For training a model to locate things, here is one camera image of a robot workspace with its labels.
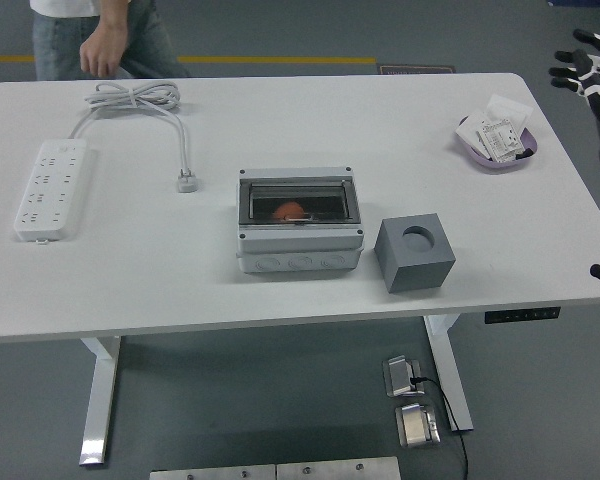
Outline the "person's hand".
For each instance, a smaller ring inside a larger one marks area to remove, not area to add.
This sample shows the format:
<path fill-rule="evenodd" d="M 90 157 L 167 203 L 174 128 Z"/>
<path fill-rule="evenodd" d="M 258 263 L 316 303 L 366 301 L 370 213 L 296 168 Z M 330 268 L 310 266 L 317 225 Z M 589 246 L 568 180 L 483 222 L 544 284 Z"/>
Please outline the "person's hand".
<path fill-rule="evenodd" d="M 127 40 L 126 23 L 100 22 L 80 46 L 81 70 L 96 78 L 114 78 L 120 67 Z"/>

